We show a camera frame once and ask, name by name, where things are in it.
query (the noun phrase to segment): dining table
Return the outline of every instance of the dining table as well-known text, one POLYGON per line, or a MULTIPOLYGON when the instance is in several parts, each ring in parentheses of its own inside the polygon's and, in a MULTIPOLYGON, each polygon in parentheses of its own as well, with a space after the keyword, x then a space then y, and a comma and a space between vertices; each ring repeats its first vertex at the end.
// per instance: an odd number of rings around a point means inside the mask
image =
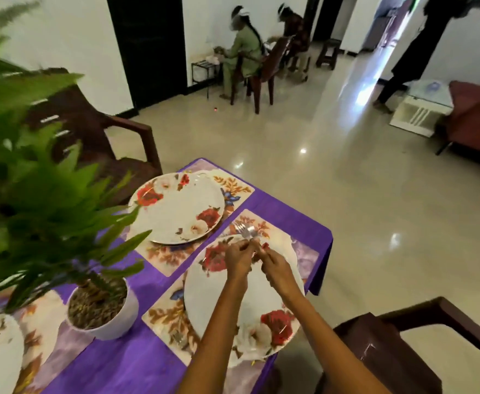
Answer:
MULTIPOLYGON (((198 242, 194 251, 182 259, 176 268, 161 271, 154 263, 145 262, 141 272, 127 278, 139 301, 138 318, 129 332, 119 339, 108 341, 95 339, 85 345, 79 354, 74 355, 73 360, 64 367, 64 370, 57 373, 42 391, 37 390, 37 392, 44 394, 172 393, 183 377, 187 363, 184 363, 140 317, 143 315, 145 318, 151 306, 182 277, 197 254, 223 235, 223 230, 230 227, 238 216, 257 216, 266 224, 265 227, 273 227, 272 229, 288 235, 296 249, 299 268, 302 269, 304 290, 314 295, 319 294, 333 244, 331 231, 205 158, 192 161, 179 172, 200 170, 217 172, 215 179, 224 185, 225 189, 222 190, 224 197, 230 199, 229 213, 223 216, 221 228, 212 231, 204 240, 198 242), (234 206, 233 200, 240 198, 240 194, 237 194, 238 196, 231 194, 235 194, 235 190, 239 191, 241 187, 245 188, 245 196, 238 206, 234 206)), ((118 238, 114 244, 119 244, 123 240, 124 238, 118 238)), ((132 251, 116 267, 123 268, 133 264, 143 255, 143 252, 132 251)), ((66 301, 73 289, 73 285, 64 285, 56 291, 63 301, 66 301)), ((257 393, 270 375, 276 357, 277 354, 274 354, 255 363, 245 361, 236 368, 230 369, 227 376, 230 382, 227 384, 226 379, 224 392, 257 393)))

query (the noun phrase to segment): potted plant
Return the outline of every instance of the potted plant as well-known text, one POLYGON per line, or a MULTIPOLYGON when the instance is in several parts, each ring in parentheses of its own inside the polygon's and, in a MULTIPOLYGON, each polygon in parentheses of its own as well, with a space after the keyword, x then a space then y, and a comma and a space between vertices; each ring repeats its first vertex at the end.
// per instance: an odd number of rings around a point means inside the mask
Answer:
MULTIPOLYGON (((0 10, 0 31, 37 3, 0 10)), ((7 38, 0 35, 0 44, 7 38)), ((56 286, 77 284, 67 319, 76 329, 101 339, 125 333, 137 316, 137 299, 125 277, 143 261, 113 266, 150 232, 111 248, 138 208, 105 207, 130 176, 108 190, 95 181, 96 165, 78 168, 80 144, 65 159, 51 158, 61 125, 30 131, 23 119, 30 104, 70 86, 78 74, 25 74, 0 59, 0 292, 13 287, 4 308, 12 313, 56 286)))

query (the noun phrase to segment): person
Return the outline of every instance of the person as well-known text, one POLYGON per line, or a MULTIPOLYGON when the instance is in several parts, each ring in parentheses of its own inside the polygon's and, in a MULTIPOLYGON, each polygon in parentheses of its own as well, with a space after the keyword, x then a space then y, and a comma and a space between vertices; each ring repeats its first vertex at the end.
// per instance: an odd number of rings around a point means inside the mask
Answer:
POLYGON ((216 47, 214 52, 221 54, 223 59, 223 94, 220 98, 231 99, 232 75, 236 70, 239 55, 247 55, 249 58, 242 58, 242 74, 244 77, 256 73, 261 66, 263 54, 263 42, 258 31, 253 27, 249 19, 250 12, 238 5, 232 10, 231 30, 237 31, 235 42, 228 50, 223 47, 216 47))
POLYGON ((231 244, 225 253, 227 280, 198 349, 176 394, 216 394, 223 390, 227 364, 253 253, 271 286, 295 315, 323 370, 340 394, 391 394, 315 311, 300 291, 286 259, 257 241, 231 244))
MULTIPOLYGON (((304 19, 293 12, 293 10, 284 2, 278 7, 278 20, 284 22, 284 37, 291 37, 291 43, 289 44, 289 52, 283 57, 282 64, 286 66, 289 60, 298 57, 299 66, 298 71, 303 72, 308 60, 309 50, 309 32, 305 29, 304 19)), ((267 41, 269 43, 275 42, 279 39, 279 36, 273 36, 267 41)))
POLYGON ((393 77, 373 103, 376 108, 393 113, 386 106, 388 99, 400 90, 404 83, 421 78, 448 22, 452 18, 464 18, 472 8, 480 8, 480 0, 428 0, 423 9, 426 22, 391 70, 393 77))

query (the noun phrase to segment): hand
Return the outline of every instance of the hand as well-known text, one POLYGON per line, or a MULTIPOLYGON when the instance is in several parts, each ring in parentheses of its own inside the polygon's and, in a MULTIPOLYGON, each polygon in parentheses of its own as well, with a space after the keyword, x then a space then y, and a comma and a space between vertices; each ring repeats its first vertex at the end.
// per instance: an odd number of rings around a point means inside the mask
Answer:
POLYGON ((247 290, 247 274, 251 271, 252 254, 254 252, 254 242, 249 242, 246 239, 229 245, 225 251, 227 280, 239 284, 243 292, 247 290))
POLYGON ((266 278, 277 293, 282 298, 286 306, 297 296, 302 296, 302 292, 295 281, 295 276, 291 270, 291 266, 282 256, 282 254, 273 249, 262 249, 262 246, 251 241, 256 254, 262 259, 262 271, 266 274, 266 278))

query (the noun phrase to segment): tiled floor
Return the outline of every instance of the tiled floor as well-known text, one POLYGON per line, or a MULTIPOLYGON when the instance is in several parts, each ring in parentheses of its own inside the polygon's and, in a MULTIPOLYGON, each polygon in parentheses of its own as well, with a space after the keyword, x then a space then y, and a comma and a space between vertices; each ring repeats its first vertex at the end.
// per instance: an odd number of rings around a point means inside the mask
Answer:
MULTIPOLYGON (((278 80, 273 106, 263 89, 259 115, 214 88, 209 101, 204 91, 178 96, 136 120, 153 127, 166 172, 207 157, 333 231, 322 292, 310 296, 332 326, 437 296, 480 324, 480 165, 436 157, 437 143, 370 107, 383 57, 341 57, 301 85, 278 80)), ((144 158, 136 134, 109 133, 118 156, 144 158)), ((480 352, 457 334, 437 326, 403 337, 446 393, 480 393, 480 352)), ((313 391, 320 365, 303 335, 278 364, 284 393, 313 391)))

